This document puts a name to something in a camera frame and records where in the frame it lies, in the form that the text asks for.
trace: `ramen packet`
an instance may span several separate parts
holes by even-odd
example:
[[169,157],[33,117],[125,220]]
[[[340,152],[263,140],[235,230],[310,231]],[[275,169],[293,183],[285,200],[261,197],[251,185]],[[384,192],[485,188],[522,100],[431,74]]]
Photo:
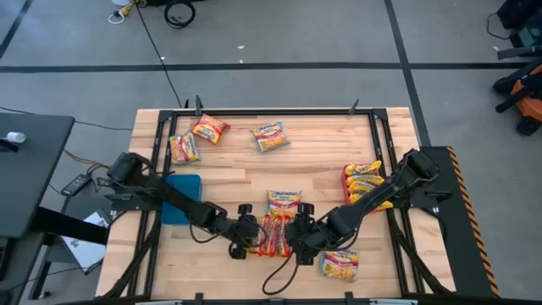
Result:
[[346,280],[356,280],[359,255],[356,250],[324,251],[320,269],[324,276]]
[[200,160],[194,135],[189,130],[183,136],[171,136],[169,146],[171,147],[171,162],[173,164],[188,164]]
[[277,253],[277,243],[279,242],[279,228],[282,222],[282,217],[273,218],[269,214],[263,216],[262,227],[265,230],[265,233],[262,233],[262,236],[258,238],[261,240],[259,247],[257,249],[257,254],[259,256],[269,256],[273,257]]
[[347,176],[353,175],[377,175],[379,173],[380,165],[382,161],[375,161],[368,165],[356,165],[350,164],[345,168],[345,174]]
[[283,132],[282,123],[271,123],[262,126],[258,129],[251,130],[252,135],[256,138],[260,153],[265,153],[280,147],[290,144],[286,140],[286,135]]
[[301,202],[301,191],[268,191],[268,214],[294,217]]
[[291,255],[291,247],[288,245],[286,240],[286,226],[291,222],[292,217],[288,215],[277,216],[280,217],[279,225],[279,239],[277,240],[277,253],[283,258],[288,258]]
[[351,186],[356,182],[366,182],[373,186],[377,186],[384,182],[384,178],[380,177],[379,175],[353,175],[346,178],[347,186]]
[[215,119],[210,115],[202,115],[199,122],[192,130],[192,133],[202,139],[209,140],[213,144],[217,144],[222,134],[229,129],[229,125],[225,122]]
[[372,191],[374,187],[375,186],[370,183],[363,182],[363,181],[356,181],[352,183],[350,186],[348,186],[348,192],[351,194],[359,193],[359,194],[364,195]]

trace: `yellow cable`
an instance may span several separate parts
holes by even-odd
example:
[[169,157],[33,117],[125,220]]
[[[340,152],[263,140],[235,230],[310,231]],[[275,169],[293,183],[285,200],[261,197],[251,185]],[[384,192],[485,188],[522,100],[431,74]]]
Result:
[[119,9],[119,13],[121,13],[124,16],[128,16],[128,14],[130,13],[130,9],[132,8],[132,5],[134,5],[134,4],[130,3],[130,4],[126,5],[125,7]]
[[106,169],[109,169],[111,168],[111,166],[109,165],[106,165],[106,164],[101,164],[99,162],[96,162],[96,161],[92,161],[92,160],[89,160],[89,159],[85,159],[85,158],[80,158],[80,157],[77,157],[75,156],[73,153],[71,153],[70,151],[68,151],[67,149],[64,149],[64,153],[72,158],[75,162],[79,162],[79,163],[83,163],[83,164],[94,164],[94,165],[100,165]]

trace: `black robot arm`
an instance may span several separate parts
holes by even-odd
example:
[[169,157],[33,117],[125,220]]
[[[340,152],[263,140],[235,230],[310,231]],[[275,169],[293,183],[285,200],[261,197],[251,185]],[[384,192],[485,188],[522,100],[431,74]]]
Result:
[[424,152],[411,150],[391,177],[353,204],[334,208],[316,221],[310,216],[313,206],[302,204],[295,221],[286,228],[296,262],[312,265],[320,251],[339,249],[357,233],[363,216],[386,200],[392,201],[396,208],[409,204],[413,193],[436,179],[439,171]]
[[[149,175],[143,174],[144,165],[149,169]],[[225,209],[211,202],[192,200],[167,184],[162,177],[156,175],[147,159],[132,152],[123,152],[108,171],[108,186],[116,193],[109,196],[113,200],[132,200],[137,197],[159,206],[163,201],[174,205],[185,213],[191,225],[232,241],[238,245],[237,251],[250,246],[259,231],[256,218],[250,215],[252,205],[241,204],[239,218],[229,219]],[[233,258],[244,258],[245,252],[230,255]]]

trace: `black cable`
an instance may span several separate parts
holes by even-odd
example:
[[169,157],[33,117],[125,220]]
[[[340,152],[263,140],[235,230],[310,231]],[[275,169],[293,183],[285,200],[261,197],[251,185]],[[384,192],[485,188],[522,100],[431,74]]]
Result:
[[196,236],[194,236],[194,229],[192,228],[192,213],[188,213],[188,230],[190,231],[190,236],[192,237],[192,239],[195,242],[200,243],[200,244],[208,243],[208,242],[212,241],[213,239],[219,237],[223,233],[223,232],[217,233],[217,234],[207,238],[206,240],[198,240],[196,238]]
[[99,124],[94,124],[94,123],[81,122],[81,121],[78,121],[78,120],[76,120],[75,123],[76,124],[81,124],[81,125],[89,125],[89,126],[99,127],[99,128],[103,128],[103,129],[107,129],[107,130],[129,130],[129,131],[134,130],[133,128],[109,127],[109,126],[104,126],[104,125],[99,125]]
[[49,183],[49,187],[51,187],[53,189],[53,191],[55,191],[57,194],[59,194],[60,196],[63,196],[62,193],[60,191],[58,191],[54,186],[51,185],[51,183]]
[[254,247],[260,247],[261,245],[263,245],[269,238],[269,235],[268,235],[268,232],[265,231],[265,229],[263,228],[262,225],[260,225],[259,223],[255,223],[253,221],[250,221],[250,220],[247,220],[247,222],[249,224],[252,224],[252,225],[255,225],[257,226],[262,232],[263,232],[263,241],[261,241],[260,243],[258,243],[256,246]]
[[103,165],[99,165],[99,164],[94,164],[92,165],[91,167],[89,167],[87,170],[86,170],[86,175],[89,176],[89,178],[91,178],[91,182],[92,184],[94,185],[94,192],[95,193],[98,193],[100,191],[100,189],[102,188],[102,185],[100,184],[100,182],[96,182],[93,178],[92,178],[92,173],[94,173],[97,169],[105,169],[106,167],[103,166]]
[[508,40],[510,39],[510,37],[512,37],[512,35],[516,34],[517,30],[513,30],[510,35],[508,35],[508,37],[503,37],[503,36],[498,36],[496,34],[493,34],[491,33],[491,31],[489,31],[489,18],[493,15],[497,14],[497,12],[494,12],[494,13],[491,13],[488,15],[488,18],[486,20],[486,26],[485,26],[485,30],[488,32],[488,34],[490,34],[491,36],[495,37],[495,38],[499,38],[501,40]]
[[[11,108],[5,108],[5,107],[0,107],[0,109],[6,110],[6,111],[15,112],[15,113],[19,113],[19,114],[32,114],[32,115],[36,115],[36,114],[31,113],[31,112],[28,112],[28,111],[22,111],[22,110],[17,110],[17,109],[11,109]],[[94,126],[94,127],[98,127],[98,128],[107,129],[107,130],[133,130],[132,128],[117,128],[117,127],[104,126],[104,125],[100,125],[100,124],[81,122],[81,121],[79,121],[79,120],[77,120],[77,119],[75,120],[75,123],[76,123],[76,124],[81,124],[81,125]]]
[[[156,8],[157,10],[159,10],[160,12],[164,13],[163,8],[160,8],[160,7],[155,7],[155,8]],[[171,15],[171,14],[169,14],[169,17],[170,17],[172,20],[176,20],[176,19],[180,19],[180,18],[181,18],[179,15],[173,16],[173,15]]]
[[290,256],[275,270],[273,271],[272,274],[270,274],[268,276],[267,279],[265,279],[265,281],[263,282],[263,285],[262,285],[262,292],[265,293],[266,295],[268,296],[274,296],[274,295],[277,295],[279,293],[281,293],[282,291],[286,290],[286,288],[288,288],[288,286],[291,284],[291,282],[294,280],[294,278],[296,277],[296,274],[297,274],[297,269],[299,268],[299,264],[296,263],[296,267],[294,268],[294,272],[291,274],[291,277],[290,279],[286,282],[286,284],[284,286],[282,286],[282,288],[278,289],[277,291],[266,291],[265,290],[265,286],[268,284],[268,282],[273,279],[273,277],[278,274],[280,272],[280,270],[282,270],[282,268],[284,268],[286,266],[286,264],[290,261],[290,258],[294,256],[294,253],[292,252],[290,254]]
[[[190,9],[191,17],[186,22],[182,22],[179,19],[177,19],[175,16],[169,14],[169,10],[174,5],[177,5],[177,4],[185,5]],[[166,19],[166,24],[168,24],[169,27],[172,27],[174,29],[182,29],[182,28],[188,26],[190,23],[192,23],[192,21],[194,21],[194,18],[196,17],[196,9],[194,8],[194,5],[192,5],[192,3],[190,1],[187,1],[187,0],[174,0],[174,1],[170,1],[166,5],[165,9],[163,10],[163,17]]]
[[75,156],[72,152],[70,152],[70,151],[67,150],[67,149],[64,149],[64,153],[65,153],[68,157],[72,158],[75,162],[79,162],[79,163],[83,163],[83,164],[99,165],[99,166],[104,167],[104,168],[106,168],[106,169],[109,169],[109,168],[110,168],[109,165],[101,164],[101,163],[99,163],[99,162],[92,161],[92,160],[90,160],[90,159],[85,159],[85,158],[77,157],[77,156]]
[[141,23],[143,24],[143,27],[145,28],[145,31],[147,32],[147,36],[149,37],[149,40],[151,41],[152,47],[154,47],[154,51],[158,55],[158,60],[160,60],[160,64],[162,65],[163,72],[166,74],[166,78],[168,79],[169,85],[171,86],[171,90],[173,91],[175,98],[177,99],[179,108],[183,108],[183,106],[180,103],[179,95],[177,94],[177,91],[175,90],[175,87],[173,86],[173,83],[171,82],[171,79],[169,78],[168,69],[166,68],[166,65],[163,63],[162,56],[160,56],[160,52],[158,51],[158,48],[156,47],[156,44],[154,43],[154,40],[151,37],[151,33],[149,32],[149,29],[147,28],[147,24],[145,23],[145,20],[143,19],[143,15],[141,15],[141,11],[139,10],[139,1],[135,4],[135,9],[137,9],[137,13],[139,14]]

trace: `black desk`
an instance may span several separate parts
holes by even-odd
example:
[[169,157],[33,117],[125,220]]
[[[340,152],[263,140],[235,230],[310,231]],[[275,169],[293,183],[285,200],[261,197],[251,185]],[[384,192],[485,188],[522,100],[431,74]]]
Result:
[[[66,116],[0,114],[0,137],[10,131],[27,137],[18,152],[0,152],[0,236],[14,238],[0,291],[28,280],[41,245],[52,240],[48,233],[106,242],[104,228],[39,207],[74,122]],[[101,238],[89,239],[90,231]],[[11,304],[24,289],[11,290]]]

